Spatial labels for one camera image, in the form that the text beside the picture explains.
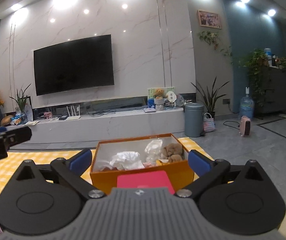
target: dark cabinet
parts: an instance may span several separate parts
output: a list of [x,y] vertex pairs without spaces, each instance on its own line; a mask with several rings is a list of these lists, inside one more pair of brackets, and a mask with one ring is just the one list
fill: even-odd
[[263,105],[255,105],[256,113],[286,111],[286,70],[264,67],[262,88]]

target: gray trash can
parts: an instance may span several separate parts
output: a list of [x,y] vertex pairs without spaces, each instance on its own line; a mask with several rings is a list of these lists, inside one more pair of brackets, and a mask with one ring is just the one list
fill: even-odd
[[200,137],[203,131],[204,105],[200,103],[187,103],[185,105],[185,135]]

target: pink heater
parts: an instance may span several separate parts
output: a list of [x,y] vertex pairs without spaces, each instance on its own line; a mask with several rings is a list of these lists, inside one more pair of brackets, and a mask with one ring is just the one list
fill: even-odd
[[241,136],[249,136],[251,128],[251,120],[247,116],[242,116],[240,124],[240,134]]

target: blue water bottle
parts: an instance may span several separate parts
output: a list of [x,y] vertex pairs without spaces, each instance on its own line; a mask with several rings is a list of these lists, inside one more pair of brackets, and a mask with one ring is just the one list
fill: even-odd
[[240,118],[242,118],[242,116],[247,116],[248,118],[252,119],[254,113],[254,101],[249,95],[249,87],[245,88],[245,93],[245,97],[242,97],[240,101]]

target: ridged gray surface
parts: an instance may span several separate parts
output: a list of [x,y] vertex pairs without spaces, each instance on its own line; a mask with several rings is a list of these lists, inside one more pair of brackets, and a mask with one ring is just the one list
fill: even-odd
[[191,199],[167,188],[114,188],[108,197],[90,200],[67,227],[43,236],[4,232],[0,240],[284,240],[277,230],[257,236],[227,233],[210,224]]

